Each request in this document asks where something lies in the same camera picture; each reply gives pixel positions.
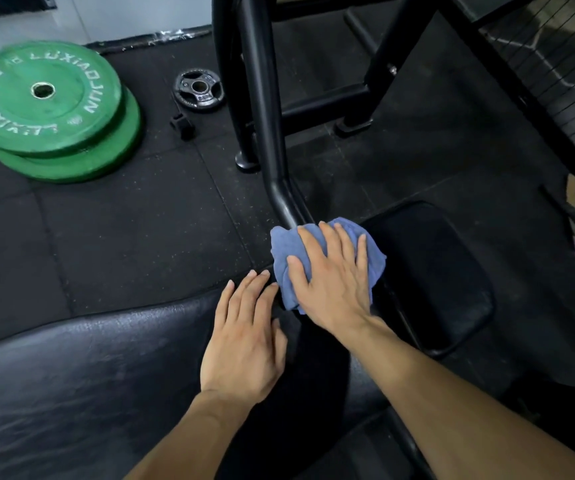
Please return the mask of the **person's left hand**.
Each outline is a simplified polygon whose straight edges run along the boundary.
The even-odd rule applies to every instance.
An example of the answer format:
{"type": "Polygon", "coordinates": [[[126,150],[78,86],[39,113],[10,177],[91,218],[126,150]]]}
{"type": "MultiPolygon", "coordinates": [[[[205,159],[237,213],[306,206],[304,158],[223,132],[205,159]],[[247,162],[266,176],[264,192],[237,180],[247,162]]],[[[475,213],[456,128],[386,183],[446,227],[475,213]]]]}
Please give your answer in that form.
{"type": "MultiPolygon", "coordinates": [[[[272,307],[277,293],[278,284],[273,282],[272,307]]],[[[227,321],[219,331],[215,331],[213,325],[203,355],[201,392],[258,394],[259,404],[267,398],[284,370],[275,367],[272,330],[240,330],[240,284],[236,285],[227,321]]]]}

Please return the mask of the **person's right hand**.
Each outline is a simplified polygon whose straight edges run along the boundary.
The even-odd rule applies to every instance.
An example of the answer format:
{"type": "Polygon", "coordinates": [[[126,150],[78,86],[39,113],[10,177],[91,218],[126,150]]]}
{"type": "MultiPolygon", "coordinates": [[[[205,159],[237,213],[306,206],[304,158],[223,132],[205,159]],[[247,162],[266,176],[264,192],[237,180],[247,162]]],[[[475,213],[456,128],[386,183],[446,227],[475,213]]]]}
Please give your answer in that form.
{"type": "Polygon", "coordinates": [[[383,320],[371,314],[368,281],[355,278],[356,250],[345,229],[341,266],[327,261],[320,243],[306,227],[299,226],[297,231],[311,264],[310,297],[298,301],[309,318],[350,349],[365,330],[387,331],[383,320]]]}

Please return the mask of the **blue cleaning cloth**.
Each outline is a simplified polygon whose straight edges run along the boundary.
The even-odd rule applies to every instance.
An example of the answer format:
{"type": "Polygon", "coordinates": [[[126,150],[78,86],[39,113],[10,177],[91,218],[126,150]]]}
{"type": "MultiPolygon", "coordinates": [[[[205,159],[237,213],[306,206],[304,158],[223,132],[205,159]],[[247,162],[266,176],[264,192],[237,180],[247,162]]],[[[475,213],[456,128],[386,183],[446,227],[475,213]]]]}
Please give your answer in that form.
{"type": "MultiPolygon", "coordinates": [[[[366,236],[369,303],[373,304],[372,290],[385,272],[387,263],[386,255],[381,252],[377,243],[368,231],[359,224],[343,217],[332,219],[328,224],[330,226],[340,224],[348,234],[355,250],[358,249],[358,238],[361,235],[366,236]]],[[[286,229],[281,226],[276,226],[271,230],[270,238],[271,254],[274,259],[274,274],[276,282],[282,292],[283,306],[287,310],[297,310],[301,315],[305,315],[305,311],[298,302],[294,286],[289,277],[289,267],[287,263],[288,256],[297,257],[304,267],[307,279],[310,280],[312,276],[312,267],[305,245],[303,244],[296,228],[286,229]]]]}

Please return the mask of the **person's right forearm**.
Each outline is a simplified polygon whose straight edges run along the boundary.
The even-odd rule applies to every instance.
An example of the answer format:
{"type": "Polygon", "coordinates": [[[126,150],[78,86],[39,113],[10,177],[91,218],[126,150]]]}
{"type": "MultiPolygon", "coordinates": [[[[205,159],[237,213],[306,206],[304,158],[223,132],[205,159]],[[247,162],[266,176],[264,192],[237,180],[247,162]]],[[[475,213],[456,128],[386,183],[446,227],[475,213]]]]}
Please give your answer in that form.
{"type": "Polygon", "coordinates": [[[371,315],[332,334],[402,419],[437,480],[575,480],[575,452],[371,315]]]}

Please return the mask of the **person's left forearm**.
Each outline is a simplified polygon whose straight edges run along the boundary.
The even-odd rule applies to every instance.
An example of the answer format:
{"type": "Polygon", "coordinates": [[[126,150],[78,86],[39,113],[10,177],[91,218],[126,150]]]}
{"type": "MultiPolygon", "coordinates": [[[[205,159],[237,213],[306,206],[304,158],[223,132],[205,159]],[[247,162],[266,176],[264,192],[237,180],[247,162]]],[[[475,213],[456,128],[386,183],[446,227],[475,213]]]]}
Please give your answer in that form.
{"type": "Polygon", "coordinates": [[[123,480],[215,480],[258,394],[200,392],[188,411],[123,480]]]}

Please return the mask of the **small black square pad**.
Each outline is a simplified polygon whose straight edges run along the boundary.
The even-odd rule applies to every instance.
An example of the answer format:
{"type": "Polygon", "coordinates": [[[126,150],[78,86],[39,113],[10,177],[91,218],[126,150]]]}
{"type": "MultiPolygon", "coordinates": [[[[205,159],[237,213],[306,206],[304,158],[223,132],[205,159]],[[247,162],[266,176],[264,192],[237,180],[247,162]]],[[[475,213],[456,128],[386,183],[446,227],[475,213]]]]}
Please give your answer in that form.
{"type": "Polygon", "coordinates": [[[440,360],[491,322],[490,278],[441,208],[411,201],[362,225],[387,258],[374,304],[404,340],[440,360]]]}

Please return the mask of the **large black padded seat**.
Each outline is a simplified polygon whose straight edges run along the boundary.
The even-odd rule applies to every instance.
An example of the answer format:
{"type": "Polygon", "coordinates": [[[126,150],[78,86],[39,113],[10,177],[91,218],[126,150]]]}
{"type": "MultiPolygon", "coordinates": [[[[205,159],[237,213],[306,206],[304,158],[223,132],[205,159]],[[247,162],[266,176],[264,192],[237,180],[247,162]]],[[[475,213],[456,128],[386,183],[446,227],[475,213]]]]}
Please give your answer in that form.
{"type": "MultiPolygon", "coordinates": [[[[199,393],[220,291],[89,315],[0,341],[0,480],[120,480],[199,393]]],[[[216,480],[289,480],[351,428],[350,358],[283,316],[288,362],[216,480]]]]}

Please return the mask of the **black barbell collar clip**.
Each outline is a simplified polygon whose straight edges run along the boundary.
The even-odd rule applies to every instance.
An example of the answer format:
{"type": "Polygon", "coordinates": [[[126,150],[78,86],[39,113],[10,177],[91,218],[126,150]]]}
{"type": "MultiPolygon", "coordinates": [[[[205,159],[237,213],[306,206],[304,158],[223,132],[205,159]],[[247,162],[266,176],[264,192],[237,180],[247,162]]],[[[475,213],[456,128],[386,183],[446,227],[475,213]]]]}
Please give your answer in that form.
{"type": "Polygon", "coordinates": [[[183,112],[178,112],[170,119],[170,126],[183,141],[191,141],[196,137],[196,127],[183,112]]]}

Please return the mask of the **green bumper weight plate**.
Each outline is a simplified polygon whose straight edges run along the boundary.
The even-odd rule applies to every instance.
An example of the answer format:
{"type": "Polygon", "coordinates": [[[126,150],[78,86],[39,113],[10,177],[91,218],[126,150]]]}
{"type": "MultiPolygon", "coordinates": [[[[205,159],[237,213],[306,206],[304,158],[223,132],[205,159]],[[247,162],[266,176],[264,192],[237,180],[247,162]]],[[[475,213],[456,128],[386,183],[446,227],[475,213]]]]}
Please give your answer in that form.
{"type": "Polygon", "coordinates": [[[122,106],[115,69],[96,51],[66,41],[0,49],[0,150],[57,155],[101,134],[122,106]]]}
{"type": "Polygon", "coordinates": [[[142,134],[141,110],[128,87],[121,106],[102,136],[88,147],[53,157],[23,156],[0,150],[0,163],[41,182],[71,184],[101,177],[130,158],[142,134]]]}

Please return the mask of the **small black weight plate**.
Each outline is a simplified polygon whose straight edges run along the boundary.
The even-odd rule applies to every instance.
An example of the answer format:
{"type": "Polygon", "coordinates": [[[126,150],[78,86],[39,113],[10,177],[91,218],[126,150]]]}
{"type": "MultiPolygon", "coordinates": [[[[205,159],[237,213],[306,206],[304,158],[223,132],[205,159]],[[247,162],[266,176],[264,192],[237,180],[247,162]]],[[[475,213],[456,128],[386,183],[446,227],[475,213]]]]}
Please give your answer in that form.
{"type": "Polygon", "coordinates": [[[174,81],[172,94],[176,103],[194,112],[213,112],[225,103],[220,76],[203,68],[181,71],[174,81]]]}

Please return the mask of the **clear plastic film strip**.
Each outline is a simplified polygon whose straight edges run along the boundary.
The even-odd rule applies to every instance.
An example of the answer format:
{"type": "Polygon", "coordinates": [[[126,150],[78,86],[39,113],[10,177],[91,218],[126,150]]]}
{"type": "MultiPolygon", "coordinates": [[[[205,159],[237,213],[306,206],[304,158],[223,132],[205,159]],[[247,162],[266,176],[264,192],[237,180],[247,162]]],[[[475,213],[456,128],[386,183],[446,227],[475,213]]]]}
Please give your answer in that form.
{"type": "Polygon", "coordinates": [[[202,25],[189,29],[175,29],[168,31],[156,31],[149,34],[132,36],[123,39],[109,41],[94,41],[84,46],[99,55],[111,55],[128,52],[148,47],[168,45],[191,39],[202,38],[212,33],[211,25],[202,25]]]}

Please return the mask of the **black metal machine frame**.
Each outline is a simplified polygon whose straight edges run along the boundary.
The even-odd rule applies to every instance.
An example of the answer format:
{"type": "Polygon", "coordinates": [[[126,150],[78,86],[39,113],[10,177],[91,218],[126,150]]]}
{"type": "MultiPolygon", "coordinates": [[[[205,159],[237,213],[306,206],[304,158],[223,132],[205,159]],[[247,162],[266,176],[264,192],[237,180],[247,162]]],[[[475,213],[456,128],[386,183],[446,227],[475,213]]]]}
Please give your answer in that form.
{"type": "Polygon", "coordinates": [[[536,0],[212,0],[212,33],[243,172],[261,172],[268,199],[288,228],[313,223],[289,172],[285,137],[335,122],[340,137],[370,128],[372,115],[432,17],[443,15],[477,60],[575,176],[573,133],[549,112],[492,47],[482,29],[536,0]],[[360,83],[282,107],[273,22],[344,10],[344,21],[371,62],[360,83]]]}

